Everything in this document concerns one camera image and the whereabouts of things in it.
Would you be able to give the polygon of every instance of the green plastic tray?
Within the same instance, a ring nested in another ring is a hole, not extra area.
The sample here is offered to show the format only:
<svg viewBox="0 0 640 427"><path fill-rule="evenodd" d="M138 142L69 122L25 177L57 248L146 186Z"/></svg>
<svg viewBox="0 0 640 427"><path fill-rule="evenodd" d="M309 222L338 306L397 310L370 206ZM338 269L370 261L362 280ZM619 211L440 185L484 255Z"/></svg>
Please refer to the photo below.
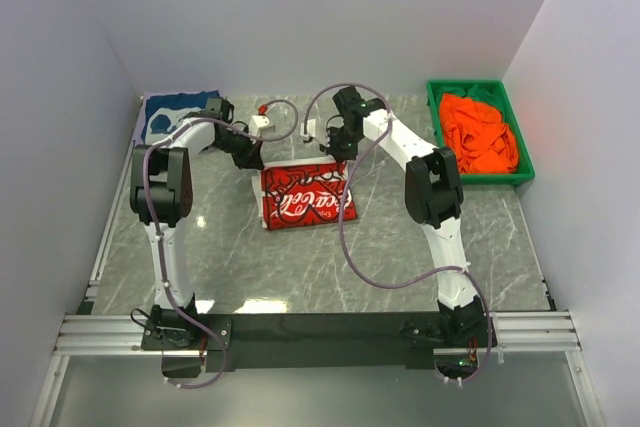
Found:
<svg viewBox="0 0 640 427"><path fill-rule="evenodd" d="M461 174L463 184L510 184L520 185L532 180L536 173L533 170L533 164L531 163L531 157L527 151L527 146L522 138L520 127L516 121L516 116L513 114L511 104L509 103L509 97L504 90L504 85L499 80L430 80L427 82L427 93L429 94L428 106L431 111L431 118L433 120L433 129L436 133L436 140L440 147L444 147L444 138L442 136L442 126L440 125L440 99L442 94L447 92L448 89L462 88L465 91L469 90L476 84L480 84L483 88L487 89L493 94L494 102L492 105L502 112L504 121L509 124L511 131L518 143L518 153L520 154L518 168L513 174Z"/></svg>

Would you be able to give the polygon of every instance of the folded blue cloth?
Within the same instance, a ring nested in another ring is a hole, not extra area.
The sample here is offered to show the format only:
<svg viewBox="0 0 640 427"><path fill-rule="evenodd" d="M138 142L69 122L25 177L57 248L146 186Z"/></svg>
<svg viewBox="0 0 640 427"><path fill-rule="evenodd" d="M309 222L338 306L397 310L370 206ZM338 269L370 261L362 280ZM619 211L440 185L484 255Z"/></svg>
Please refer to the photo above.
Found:
<svg viewBox="0 0 640 427"><path fill-rule="evenodd" d="M217 90L197 94L169 94L149 97L144 104L134 131L137 144L153 144L176 130L190 112L202 110L210 98L220 97Z"/></svg>

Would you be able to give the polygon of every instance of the marble tabletop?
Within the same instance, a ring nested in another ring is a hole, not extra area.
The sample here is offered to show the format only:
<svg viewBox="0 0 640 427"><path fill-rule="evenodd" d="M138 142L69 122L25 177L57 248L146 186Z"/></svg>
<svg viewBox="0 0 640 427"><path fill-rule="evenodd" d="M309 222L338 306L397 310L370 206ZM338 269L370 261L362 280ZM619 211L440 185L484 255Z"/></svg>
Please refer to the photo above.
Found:
<svg viewBox="0 0 640 427"><path fill-rule="evenodd" d="M270 97L237 96L237 120L248 120ZM287 96L303 109L310 96ZM398 118L435 143L426 96L390 96ZM320 124L335 113L329 96L312 111ZM285 107L269 116L284 132ZM368 141L361 143L364 151ZM265 143L265 162L318 157L317 144L298 135ZM187 222L187 270L198 309L232 312L387 312L437 310L436 281L394 291L358 279L344 260L336 224L269 232L251 186L254 171L238 170L229 155L200 154L192 163L194 205ZM382 282L411 279L433 268L427 241L406 212L402 169L377 149L352 187L358 219L346 224L356 264ZM470 270L495 310L549 310L546 288L519 200L509 186L465 186L462 237ZM127 314L153 302L151 251L129 209L129 181L118 205L93 314Z"/></svg>

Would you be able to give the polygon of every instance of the white wall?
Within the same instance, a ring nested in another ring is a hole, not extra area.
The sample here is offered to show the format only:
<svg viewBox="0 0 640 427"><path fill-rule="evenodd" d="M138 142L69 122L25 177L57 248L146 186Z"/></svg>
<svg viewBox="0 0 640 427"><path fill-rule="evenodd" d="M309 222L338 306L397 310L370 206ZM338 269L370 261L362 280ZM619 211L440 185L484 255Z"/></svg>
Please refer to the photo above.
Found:
<svg viewBox="0 0 640 427"><path fill-rule="evenodd" d="M92 0L140 91L501 78L543 0Z"/></svg>
<svg viewBox="0 0 640 427"><path fill-rule="evenodd" d="M640 4L546 0L505 82L537 177L522 202L612 426L638 425Z"/></svg>
<svg viewBox="0 0 640 427"><path fill-rule="evenodd" d="M26 425L89 278L134 92L84 0L0 0L0 425Z"/></svg>

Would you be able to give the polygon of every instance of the crumpled orange towel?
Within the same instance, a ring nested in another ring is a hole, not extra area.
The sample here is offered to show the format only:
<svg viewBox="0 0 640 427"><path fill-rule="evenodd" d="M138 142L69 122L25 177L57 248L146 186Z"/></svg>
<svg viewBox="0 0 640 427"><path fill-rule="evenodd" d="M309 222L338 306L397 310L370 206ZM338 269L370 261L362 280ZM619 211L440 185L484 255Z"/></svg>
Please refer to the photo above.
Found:
<svg viewBox="0 0 640 427"><path fill-rule="evenodd" d="M518 166L518 145L495 107L468 97L444 94L440 123L461 174L510 174Z"/></svg>

